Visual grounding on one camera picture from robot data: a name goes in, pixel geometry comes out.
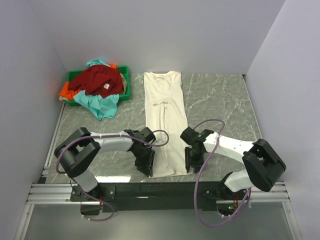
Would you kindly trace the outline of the cream white t-shirt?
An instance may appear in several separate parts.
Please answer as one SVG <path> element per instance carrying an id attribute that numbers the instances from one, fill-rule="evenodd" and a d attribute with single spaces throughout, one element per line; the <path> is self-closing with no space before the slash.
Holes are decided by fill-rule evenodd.
<path id="1" fill-rule="evenodd" d="M 152 168 L 153 178 L 186 175 L 185 147 L 186 143 L 180 138 L 181 133 L 188 127 L 182 91 L 182 76 L 178 71 L 167 73 L 145 72 L 144 109 L 146 126 L 156 132 L 157 145 Z"/>

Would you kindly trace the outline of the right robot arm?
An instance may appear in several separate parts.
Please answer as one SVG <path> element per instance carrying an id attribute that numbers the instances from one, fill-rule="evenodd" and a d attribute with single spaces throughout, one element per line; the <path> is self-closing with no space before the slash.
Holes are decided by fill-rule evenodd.
<path id="1" fill-rule="evenodd" d="M 244 165 L 243 170 L 229 172 L 218 183 L 217 193 L 226 200 L 252 187 L 270 192 L 287 169 L 272 146 L 261 138 L 244 141 L 222 136 L 209 129 L 197 132 L 191 127 L 187 127 L 180 138 L 187 144 L 184 149 L 185 169 L 193 169 L 198 179 L 208 163 L 208 159 L 204 158 L 206 153 L 211 156 L 217 153 Z"/>

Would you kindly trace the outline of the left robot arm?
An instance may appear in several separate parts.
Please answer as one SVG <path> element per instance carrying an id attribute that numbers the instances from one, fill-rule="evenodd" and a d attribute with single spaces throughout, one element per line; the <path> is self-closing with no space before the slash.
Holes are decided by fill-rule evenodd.
<path id="1" fill-rule="evenodd" d="M 134 166 L 147 177 L 153 176 L 155 151 L 151 144 L 156 137 L 145 127 L 142 130 L 126 129 L 119 133 L 98 134 L 85 127 L 78 128 L 54 150 L 65 173 L 82 188 L 82 195 L 88 201 L 100 195 L 99 183 L 89 170 L 98 153 L 132 152 Z"/>

